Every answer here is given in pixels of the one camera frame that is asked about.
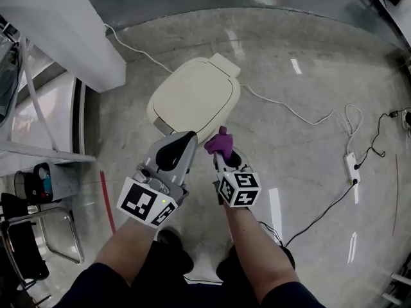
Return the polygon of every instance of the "metal stand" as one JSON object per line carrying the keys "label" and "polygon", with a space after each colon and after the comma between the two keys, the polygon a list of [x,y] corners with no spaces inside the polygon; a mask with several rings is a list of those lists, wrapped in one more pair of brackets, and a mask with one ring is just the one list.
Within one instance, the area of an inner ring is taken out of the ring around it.
{"label": "metal stand", "polygon": [[[394,280],[397,280],[398,282],[404,283],[406,285],[411,286],[411,279],[406,278],[404,276],[398,275],[398,274],[391,274],[391,278]],[[391,302],[394,305],[398,305],[401,306],[403,304],[403,302],[401,300],[398,300],[397,298],[394,298],[392,295],[389,295],[388,293],[384,292],[381,295],[384,299],[388,300],[389,302]]]}
{"label": "metal stand", "polygon": [[[42,218],[44,218],[44,217],[46,217],[50,214],[56,214],[56,213],[65,214],[67,219],[69,220],[70,227],[71,227],[71,233],[72,233],[73,238],[74,238],[74,245],[76,247],[76,251],[77,251],[78,257],[79,257],[78,260],[73,259],[71,257],[68,257],[67,255],[65,255],[61,252],[58,252],[56,250],[51,249],[50,245],[47,243],[47,235],[46,235],[46,232],[44,231],[44,224],[43,224]],[[76,264],[81,264],[84,261],[84,256],[83,256],[82,249],[81,249],[78,237],[77,237],[77,232],[76,232],[76,228],[75,228],[75,225],[74,225],[74,222],[73,222],[73,218],[71,217],[71,215],[67,211],[67,209],[65,209],[63,207],[56,207],[56,208],[44,210],[44,211],[41,211],[41,212],[29,214],[27,216],[15,217],[15,218],[11,218],[9,220],[3,221],[2,223],[0,223],[1,239],[3,241],[4,248],[6,249],[6,253],[7,253],[7,256],[8,256],[8,258],[9,258],[11,264],[12,264],[12,267],[13,267],[16,275],[18,276],[18,278],[20,280],[20,283],[23,287],[26,287],[28,284],[24,281],[23,275],[21,274],[20,269],[19,269],[19,267],[18,267],[18,265],[17,265],[17,263],[14,259],[13,251],[12,251],[12,247],[11,247],[12,244],[10,244],[10,241],[8,241],[8,239],[9,239],[8,230],[13,225],[18,225],[20,223],[25,223],[27,221],[32,221],[33,219],[39,219],[40,227],[41,227],[41,230],[42,230],[42,236],[44,238],[44,242],[45,242],[46,246],[48,247],[48,249],[51,252],[53,252],[56,255],[59,255],[62,258],[65,258],[69,261],[72,261]]]}

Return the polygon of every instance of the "toilet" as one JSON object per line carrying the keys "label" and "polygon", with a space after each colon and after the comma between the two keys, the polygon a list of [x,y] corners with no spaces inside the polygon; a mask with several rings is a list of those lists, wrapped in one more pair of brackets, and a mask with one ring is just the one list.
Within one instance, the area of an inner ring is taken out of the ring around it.
{"label": "toilet", "polygon": [[164,135],[194,131],[202,142],[223,125],[240,97],[240,68],[220,54],[182,64],[151,96],[147,115]]}

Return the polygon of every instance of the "cord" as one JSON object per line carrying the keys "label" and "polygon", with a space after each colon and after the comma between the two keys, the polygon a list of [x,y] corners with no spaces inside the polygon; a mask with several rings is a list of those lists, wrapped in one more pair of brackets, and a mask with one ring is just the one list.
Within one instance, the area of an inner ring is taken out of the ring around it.
{"label": "cord", "polygon": [[312,122],[309,122],[308,120],[306,120],[305,118],[303,118],[301,115],[297,114],[297,113],[296,113],[291,107],[289,107],[286,103],[283,103],[282,101],[276,101],[276,100],[273,100],[273,99],[268,99],[268,98],[266,98],[266,97],[260,96],[259,94],[257,94],[256,92],[254,92],[249,85],[243,84],[243,85],[241,85],[241,86],[242,86],[242,87],[245,87],[251,94],[255,95],[255,96],[258,97],[258,98],[261,98],[262,100],[269,101],[269,102],[271,102],[271,103],[280,104],[280,105],[282,105],[282,106],[285,106],[285,107],[288,108],[288,109],[290,110],[290,112],[293,113],[295,116],[299,117],[299,118],[302,119],[305,123],[308,123],[308,124],[310,124],[310,125],[312,125],[312,126],[316,126],[317,124],[320,124],[321,122],[325,121],[326,119],[328,119],[330,116],[332,116],[332,115],[335,113],[335,111],[332,110],[327,116],[323,117],[322,119],[320,119],[319,121],[317,121],[317,122],[315,122],[315,123],[312,123]]}
{"label": "cord", "polygon": [[287,244],[285,244],[285,248],[293,241],[293,239],[295,239],[297,236],[301,235],[302,233],[305,233],[307,230],[309,230],[311,228],[312,225],[314,225],[318,220],[320,220],[322,217],[325,216],[325,214],[328,212],[329,209],[331,209],[334,205],[336,205],[339,201],[341,201],[343,198],[345,198],[345,196],[348,194],[348,192],[351,190],[351,188],[353,188],[356,184],[358,184],[358,180],[354,179],[353,184],[350,186],[350,188],[348,188],[348,190],[345,192],[345,194],[338,199],[336,202],[334,202],[333,204],[331,204],[321,215],[319,215],[317,218],[315,218],[315,220],[310,223],[310,225],[305,228],[304,230],[301,230],[300,232],[296,233],[293,237],[291,237],[291,239],[287,242]]}
{"label": "cord", "polygon": [[267,230],[268,230],[271,234],[273,234],[274,237],[279,241],[279,243],[281,244],[281,246],[284,246],[282,240],[280,239],[280,236],[279,236],[277,230],[275,230],[274,228],[268,226],[268,225],[267,225],[265,222],[263,222],[263,221],[258,221],[258,223],[259,223],[260,225],[264,225],[265,228],[267,228]]}
{"label": "cord", "polygon": [[116,40],[117,40],[117,42],[118,42],[119,44],[121,44],[122,46],[124,46],[124,47],[126,47],[126,48],[129,48],[129,49],[132,50],[132,51],[135,51],[136,53],[141,53],[141,54],[146,55],[150,60],[152,60],[153,62],[155,62],[157,65],[160,65],[160,66],[161,66],[163,69],[165,69],[167,72],[169,72],[169,73],[172,73],[172,72],[173,72],[173,71],[171,71],[169,68],[167,68],[165,65],[163,65],[163,64],[161,64],[160,62],[156,61],[153,57],[151,57],[151,56],[150,56],[148,53],[146,53],[145,51],[134,49],[134,48],[126,45],[125,43],[122,43],[122,41],[120,41],[120,40],[118,39],[117,33],[116,33],[116,31],[114,31],[114,28],[112,28],[112,27],[111,27],[110,25],[108,25],[108,24],[104,24],[104,25],[106,25],[106,27],[108,27],[110,30],[112,30],[112,32],[113,32],[113,34],[114,34],[114,38],[116,38]]}
{"label": "cord", "polygon": [[[353,124],[351,123],[350,119],[348,118],[347,107],[354,107],[360,113],[361,121],[360,121],[360,123],[358,123],[358,126],[355,130],[354,130]],[[363,116],[361,110],[353,104],[348,104],[348,105],[345,106],[344,114],[345,114],[345,119],[347,119],[347,120],[345,120],[344,117],[342,117],[342,114],[340,113],[342,119],[345,122],[345,125],[347,126],[347,131],[348,131],[348,136],[349,136],[349,140],[348,140],[348,143],[347,143],[347,154],[349,154],[349,145],[350,145],[351,141],[353,141],[354,134],[358,131],[358,129],[360,129],[361,124],[364,121],[364,116]]]}
{"label": "cord", "polygon": [[376,140],[377,137],[380,135],[380,123],[381,123],[381,119],[383,118],[383,116],[389,116],[389,115],[388,115],[387,113],[382,113],[382,115],[381,115],[380,118],[378,119],[378,130],[377,130],[377,134],[375,135],[374,139],[372,140],[371,146],[368,147],[367,151],[365,152],[365,156],[364,156],[362,162],[359,163],[359,164],[356,164],[356,165],[354,166],[354,169],[355,169],[355,170],[358,170],[358,169],[361,168],[362,164],[363,164],[363,163],[365,162],[365,160],[367,159],[367,157],[368,157],[368,152],[369,152],[370,150],[372,150],[375,154],[377,154],[377,155],[378,155],[379,157],[381,157],[381,158],[385,157],[385,151],[382,151],[382,152],[380,153],[380,152],[377,152],[377,151],[374,149],[375,140]]}
{"label": "cord", "polygon": [[395,110],[394,112],[397,112],[397,113],[402,113],[402,112],[404,112],[405,110],[409,110],[411,107],[406,107],[406,108],[404,108],[403,110]]}
{"label": "cord", "polygon": [[[289,111],[290,111],[291,113],[293,113],[295,116],[299,117],[299,118],[300,118],[301,120],[303,120],[305,123],[308,123],[308,124],[310,124],[310,125],[312,125],[312,126],[316,126],[316,125],[320,124],[321,122],[325,121],[326,119],[328,119],[330,116],[332,116],[332,115],[335,113],[335,111],[332,110],[327,116],[323,117],[322,119],[320,119],[319,121],[317,121],[317,122],[315,122],[315,123],[312,123],[312,122],[309,122],[307,119],[303,118],[301,115],[297,114],[297,113],[296,113],[291,107],[289,107],[286,103],[283,103],[282,101],[276,101],[276,100],[273,100],[273,99],[268,99],[268,98],[266,98],[266,97],[260,96],[260,95],[257,94],[255,91],[253,91],[253,90],[251,89],[251,87],[250,87],[249,85],[247,85],[247,84],[243,84],[243,85],[241,85],[241,86],[242,86],[242,87],[245,87],[251,94],[255,95],[255,96],[258,97],[258,98],[261,98],[262,100],[269,101],[269,102],[271,102],[271,103],[280,104],[280,105],[285,106],[285,107],[288,108]],[[351,121],[350,121],[350,119],[348,118],[348,115],[347,115],[347,108],[348,108],[348,107],[354,107],[354,108],[360,113],[360,116],[361,116],[361,121],[360,121],[360,123],[358,124],[358,126],[356,127],[355,130],[354,130],[353,124],[351,123]],[[360,127],[361,127],[361,125],[362,125],[362,122],[364,121],[364,116],[363,116],[361,110],[360,110],[357,106],[355,106],[355,105],[353,105],[353,104],[348,104],[348,105],[345,106],[345,108],[344,108],[344,114],[345,114],[345,118],[344,118],[344,117],[342,116],[342,114],[340,113],[342,119],[343,119],[344,122],[345,122],[345,125],[347,126],[347,131],[348,131],[348,136],[349,136],[349,140],[348,140],[348,143],[347,143],[347,154],[349,154],[349,145],[351,144],[351,141],[352,141],[353,138],[354,138],[354,134],[358,131],[358,129],[360,129]]]}
{"label": "cord", "polygon": [[190,280],[192,282],[208,282],[208,283],[214,283],[214,284],[223,284],[223,282],[215,282],[214,280],[192,280],[188,277],[183,276],[186,280]]}

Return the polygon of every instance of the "fiducial marker cube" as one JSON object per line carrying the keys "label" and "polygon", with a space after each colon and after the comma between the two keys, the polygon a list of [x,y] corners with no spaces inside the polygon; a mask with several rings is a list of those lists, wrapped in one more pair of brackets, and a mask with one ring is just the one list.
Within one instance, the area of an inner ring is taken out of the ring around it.
{"label": "fiducial marker cube", "polygon": [[177,207],[173,198],[129,177],[117,202],[117,209],[153,228],[160,226]]}
{"label": "fiducial marker cube", "polygon": [[261,192],[257,173],[224,172],[218,192],[230,207],[251,207]]}

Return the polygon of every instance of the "white cable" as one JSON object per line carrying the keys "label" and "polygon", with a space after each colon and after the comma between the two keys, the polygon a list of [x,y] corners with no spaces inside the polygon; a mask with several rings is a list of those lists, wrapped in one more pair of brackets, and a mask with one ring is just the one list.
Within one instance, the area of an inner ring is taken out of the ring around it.
{"label": "white cable", "polygon": [[328,119],[330,116],[332,116],[332,115],[335,113],[335,111],[332,110],[327,116],[323,117],[320,121],[315,122],[315,123],[312,123],[312,122],[309,122],[308,120],[306,120],[305,118],[303,118],[301,115],[297,114],[297,113],[296,113],[291,107],[289,107],[286,103],[283,103],[283,102],[281,102],[281,101],[276,101],[276,100],[273,100],[273,99],[268,99],[268,98],[266,98],[266,97],[260,96],[259,94],[255,93],[255,92],[250,88],[249,85],[241,85],[241,86],[247,88],[253,95],[257,96],[258,98],[261,98],[262,100],[269,101],[269,102],[271,102],[271,103],[280,104],[280,105],[285,106],[285,107],[288,108],[288,109],[290,110],[290,112],[293,113],[295,116],[299,117],[299,118],[302,119],[304,122],[306,122],[306,123],[308,123],[308,124],[310,124],[310,125],[312,125],[312,126],[316,126],[317,124],[320,124],[321,122],[325,121],[326,119]]}
{"label": "white cable", "polygon": [[[358,123],[358,126],[355,130],[354,130],[353,124],[351,123],[351,121],[348,118],[347,107],[354,107],[358,111],[358,113],[360,113],[361,121],[360,121],[360,123]],[[344,118],[342,118],[345,122],[345,125],[347,126],[347,131],[348,131],[348,136],[349,136],[349,140],[348,140],[348,143],[347,143],[347,154],[349,154],[349,145],[350,145],[351,141],[353,140],[355,133],[358,131],[358,129],[360,129],[362,121],[364,121],[364,116],[363,116],[361,110],[353,104],[348,104],[348,105],[345,106],[344,114],[345,114],[345,118],[348,121],[348,124],[347,124],[347,121]]]}
{"label": "white cable", "polygon": [[161,66],[163,69],[165,69],[167,72],[169,72],[169,73],[172,73],[172,72],[173,72],[173,71],[171,71],[169,68],[167,68],[166,66],[162,65],[160,62],[156,61],[153,57],[151,57],[151,56],[150,56],[148,53],[146,53],[145,51],[134,49],[134,48],[126,45],[125,43],[122,43],[122,41],[120,41],[120,40],[118,39],[117,33],[116,33],[116,31],[114,31],[114,28],[112,28],[112,27],[111,27],[110,25],[108,25],[108,24],[104,24],[104,25],[106,25],[106,27],[108,27],[110,30],[113,31],[114,38],[116,38],[116,40],[117,40],[117,42],[118,42],[119,44],[121,44],[122,46],[124,46],[124,47],[126,47],[126,48],[129,48],[129,49],[132,50],[132,51],[135,51],[136,53],[141,53],[141,54],[146,55],[149,59],[151,59],[151,60],[152,60],[153,62],[155,62],[156,64],[160,65],[160,66]]}
{"label": "white cable", "polygon": [[[295,116],[299,117],[299,118],[302,119],[304,122],[306,122],[306,123],[308,123],[308,124],[310,124],[310,125],[312,125],[312,126],[316,126],[316,125],[320,124],[321,122],[325,121],[326,119],[328,119],[330,116],[332,116],[332,115],[335,113],[335,111],[332,110],[327,116],[323,117],[320,121],[318,121],[318,122],[316,122],[316,123],[312,123],[312,122],[309,122],[308,120],[306,120],[305,118],[303,118],[301,115],[297,114],[297,113],[296,113],[291,107],[289,107],[286,103],[283,103],[282,101],[276,101],[276,100],[273,100],[273,99],[268,99],[268,98],[266,98],[266,97],[260,96],[259,94],[257,94],[256,92],[254,92],[254,91],[250,88],[249,85],[241,85],[241,86],[247,88],[251,94],[257,96],[258,98],[261,98],[262,100],[269,101],[269,102],[271,102],[271,103],[280,104],[280,105],[285,106],[285,107],[288,108],[288,109],[290,110],[290,112],[293,113]],[[348,115],[347,115],[347,108],[348,108],[348,107],[354,107],[354,108],[360,113],[360,116],[361,116],[361,121],[360,121],[360,123],[358,124],[358,126],[356,127],[355,130],[354,130],[353,124],[351,123],[351,121],[350,121],[350,119],[348,118]],[[348,143],[347,143],[347,154],[349,154],[349,146],[350,146],[350,144],[351,144],[351,141],[352,141],[353,138],[354,138],[354,134],[358,131],[358,129],[360,129],[361,124],[362,124],[362,121],[364,120],[364,116],[363,116],[361,110],[360,110],[357,106],[352,105],[352,104],[348,104],[348,105],[345,106],[345,108],[344,108],[344,114],[345,114],[345,118],[344,118],[344,116],[342,116],[342,114],[340,113],[342,119],[344,120],[345,125],[347,126],[347,131],[348,131],[348,136],[349,136],[349,140],[348,140]]]}
{"label": "white cable", "polygon": [[51,147],[53,147],[54,150],[58,150],[57,143],[55,142],[51,134],[51,131],[47,125],[47,122],[44,119],[44,115],[41,111],[39,101],[37,99],[37,94],[34,89],[33,78],[31,77],[30,66],[28,64],[26,37],[24,35],[21,36],[21,53],[22,53],[22,59],[23,59],[22,66],[24,67],[24,72],[26,73],[28,92],[30,93],[30,98],[31,98],[31,101],[33,102],[33,106],[36,111],[37,117],[40,123],[42,123],[44,127],[46,128],[46,132],[49,135],[50,140],[51,140]]}

